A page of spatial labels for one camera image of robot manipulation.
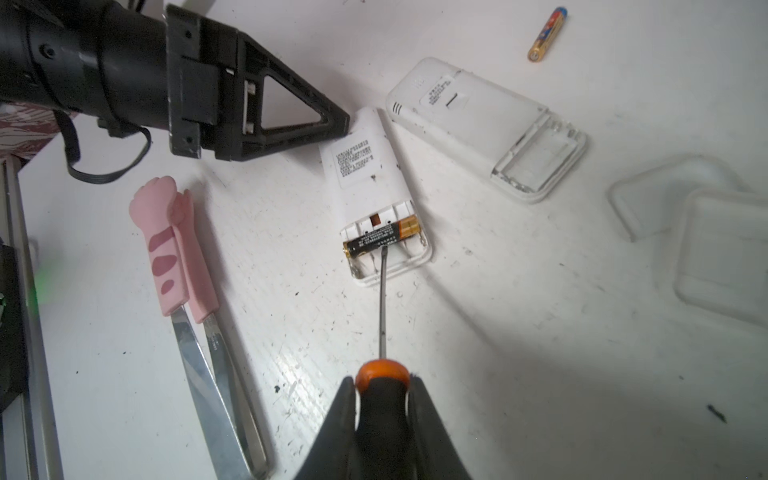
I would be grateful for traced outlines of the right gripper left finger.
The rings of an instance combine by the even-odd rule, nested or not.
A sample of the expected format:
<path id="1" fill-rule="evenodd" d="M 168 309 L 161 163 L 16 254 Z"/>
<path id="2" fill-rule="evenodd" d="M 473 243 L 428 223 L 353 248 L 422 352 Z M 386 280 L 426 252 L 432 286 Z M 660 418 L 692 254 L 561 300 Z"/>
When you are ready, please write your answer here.
<path id="1" fill-rule="evenodd" d="M 355 444 L 357 392 L 351 376 L 337 390 L 325 420 L 295 480 L 350 478 Z"/>

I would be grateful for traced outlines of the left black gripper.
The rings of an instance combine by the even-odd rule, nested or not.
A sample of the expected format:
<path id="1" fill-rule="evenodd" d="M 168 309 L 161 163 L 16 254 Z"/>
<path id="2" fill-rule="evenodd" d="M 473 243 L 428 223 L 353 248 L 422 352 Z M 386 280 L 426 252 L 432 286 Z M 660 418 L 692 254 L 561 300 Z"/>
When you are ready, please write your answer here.
<path id="1" fill-rule="evenodd" d="M 176 6 L 156 20 L 116 1 L 4 1 L 1 98 L 90 115 L 118 138 L 163 129 L 175 155 L 242 161 L 243 40 Z"/>

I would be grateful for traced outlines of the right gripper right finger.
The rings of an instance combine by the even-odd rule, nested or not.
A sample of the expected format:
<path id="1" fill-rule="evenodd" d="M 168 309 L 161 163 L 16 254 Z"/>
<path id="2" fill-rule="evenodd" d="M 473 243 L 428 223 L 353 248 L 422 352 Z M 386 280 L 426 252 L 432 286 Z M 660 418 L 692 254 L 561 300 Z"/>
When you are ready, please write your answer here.
<path id="1" fill-rule="evenodd" d="M 416 479 L 470 479 L 424 381 L 410 376 L 407 419 Z"/>

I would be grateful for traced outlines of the pink handled scraper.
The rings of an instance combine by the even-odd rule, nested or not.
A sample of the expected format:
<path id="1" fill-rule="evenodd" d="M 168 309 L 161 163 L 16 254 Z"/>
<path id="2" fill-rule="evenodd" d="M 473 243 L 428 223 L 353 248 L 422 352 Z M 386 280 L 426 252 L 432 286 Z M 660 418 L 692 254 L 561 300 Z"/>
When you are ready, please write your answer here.
<path id="1" fill-rule="evenodd" d="M 179 192 L 170 176 L 153 178 L 134 195 L 129 215 L 144 236 L 217 478 L 265 478 L 267 452 L 216 317 L 220 302 L 196 235 L 190 191 Z"/>

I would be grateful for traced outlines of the orange black screwdriver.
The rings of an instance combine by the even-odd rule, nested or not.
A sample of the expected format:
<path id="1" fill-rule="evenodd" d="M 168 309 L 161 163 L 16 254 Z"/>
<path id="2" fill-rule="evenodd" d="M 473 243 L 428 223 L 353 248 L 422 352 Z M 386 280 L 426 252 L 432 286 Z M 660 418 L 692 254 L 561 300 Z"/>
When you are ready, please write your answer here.
<path id="1" fill-rule="evenodd" d="M 356 430 L 362 479 L 401 479 L 407 473 L 410 435 L 406 397 L 408 370 L 387 357 L 386 273 L 388 248 L 381 249 L 378 358 L 365 363 L 356 376 L 360 415 Z"/>

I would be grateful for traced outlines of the black gold battery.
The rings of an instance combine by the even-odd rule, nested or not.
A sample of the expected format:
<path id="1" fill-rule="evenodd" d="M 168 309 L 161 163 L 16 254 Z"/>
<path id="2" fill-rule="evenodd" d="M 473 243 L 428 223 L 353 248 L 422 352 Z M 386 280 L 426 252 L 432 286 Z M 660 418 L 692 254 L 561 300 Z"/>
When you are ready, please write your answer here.
<path id="1" fill-rule="evenodd" d="M 350 259 L 373 252 L 421 233 L 421 224 L 415 215 L 368 232 L 344 243 L 344 253 Z"/>

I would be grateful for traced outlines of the white battery cover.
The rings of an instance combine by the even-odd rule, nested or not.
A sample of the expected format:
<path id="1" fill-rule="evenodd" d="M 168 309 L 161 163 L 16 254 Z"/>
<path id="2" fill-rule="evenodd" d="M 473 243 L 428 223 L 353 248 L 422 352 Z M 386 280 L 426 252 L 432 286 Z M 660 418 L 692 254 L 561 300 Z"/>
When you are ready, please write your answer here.
<path id="1" fill-rule="evenodd" d="M 614 182 L 606 191 L 606 201 L 625 238 L 636 242 L 667 231 L 679 205 L 701 188 L 752 191 L 725 161 L 682 154 Z"/>
<path id="2" fill-rule="evenodd" d="M 700 189 L 684 201 L 669 247 L 668 285 L 680 302 L 767 326 L 767 199 Z"/>

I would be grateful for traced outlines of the white remote green buttons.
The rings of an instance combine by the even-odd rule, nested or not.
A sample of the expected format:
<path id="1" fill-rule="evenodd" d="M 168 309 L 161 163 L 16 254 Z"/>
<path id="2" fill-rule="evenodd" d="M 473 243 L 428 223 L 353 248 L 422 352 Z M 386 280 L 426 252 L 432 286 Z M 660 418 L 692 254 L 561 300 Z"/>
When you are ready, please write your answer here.
<path id="1" fill-rule="evenodd" d="M 432 245 L 408 188 L 379 112 L 365 107 L 351 117 L 349 133 L 319 147 L 332 210 L 334 230 L 354 281 L 362 286 L 380 282 L 381 249 L 350 259 L 344 243 L 388 223 L 415 215 L 421 233 L 388 248 L 387 275 L 396 276 L 430 260 Z"/>

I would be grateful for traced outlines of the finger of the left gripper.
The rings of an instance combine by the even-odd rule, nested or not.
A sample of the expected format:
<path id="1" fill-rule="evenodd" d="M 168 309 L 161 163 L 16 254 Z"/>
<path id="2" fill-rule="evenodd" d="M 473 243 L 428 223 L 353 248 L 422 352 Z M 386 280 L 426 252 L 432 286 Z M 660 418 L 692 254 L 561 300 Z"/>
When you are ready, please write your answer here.
<path id="1" fill-rule="evenodd" d="M 347 135 L 350 115 L 251 37 L 238 35 L 237 73 L 242 77 L 242 113 L 237 159 L 251 160 Z M 279 85 L 318 116 L 315 122 L 266 127 L 266 86 Z"/>

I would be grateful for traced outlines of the white remote grey buttons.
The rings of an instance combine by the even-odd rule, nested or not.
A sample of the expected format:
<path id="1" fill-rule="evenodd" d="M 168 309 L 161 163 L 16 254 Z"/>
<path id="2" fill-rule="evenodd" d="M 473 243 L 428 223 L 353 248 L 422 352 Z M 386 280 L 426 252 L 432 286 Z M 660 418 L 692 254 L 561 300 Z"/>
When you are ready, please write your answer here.
<path id="1" fill-rule="evenodd" d="M 421 60 L 387 95 L 389 118 L 508 197 L 545 199 L 588 136 L 547 106 L 442 60 Z"/>

